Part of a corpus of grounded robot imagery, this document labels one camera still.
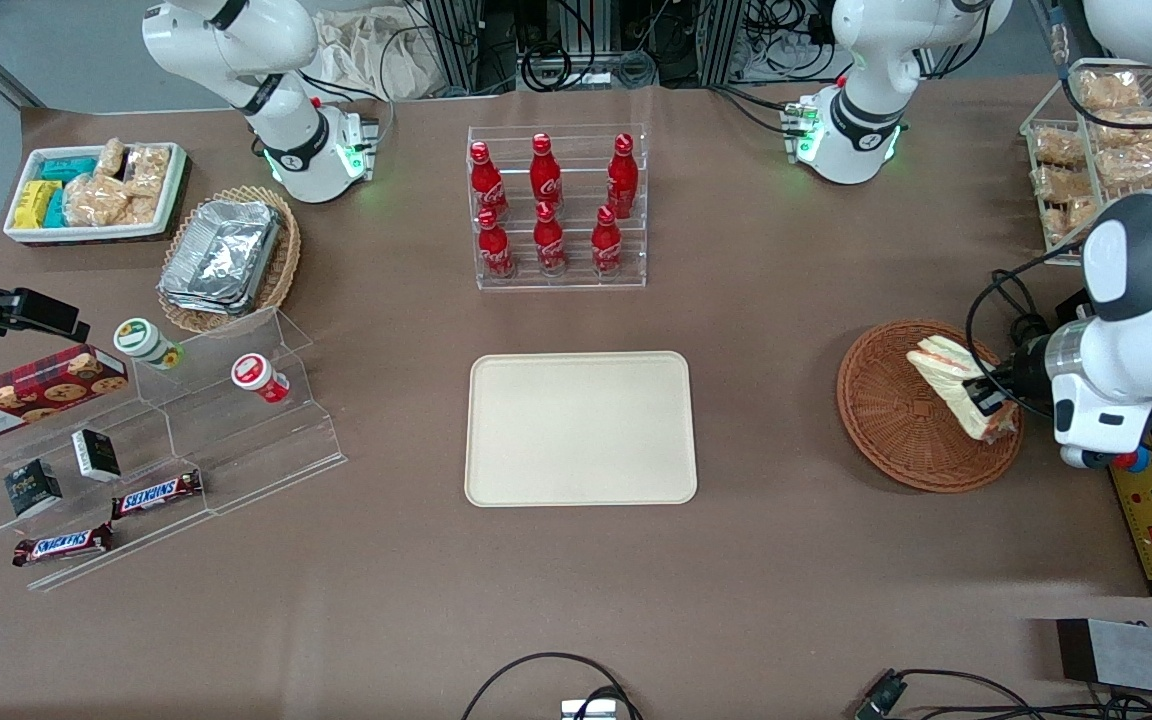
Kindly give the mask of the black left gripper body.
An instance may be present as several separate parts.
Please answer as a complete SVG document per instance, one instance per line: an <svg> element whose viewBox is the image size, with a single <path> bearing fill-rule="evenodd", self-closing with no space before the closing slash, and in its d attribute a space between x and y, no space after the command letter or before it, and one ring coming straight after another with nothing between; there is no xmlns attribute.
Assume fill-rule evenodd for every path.
<svg viewBox="0 0 1152 720"><path fill-rule="evenodd" d="M1051 379L1046 369L1049 340L1028 340L1006 361L1006 388L1025 404L1052 404Z"/></svg>

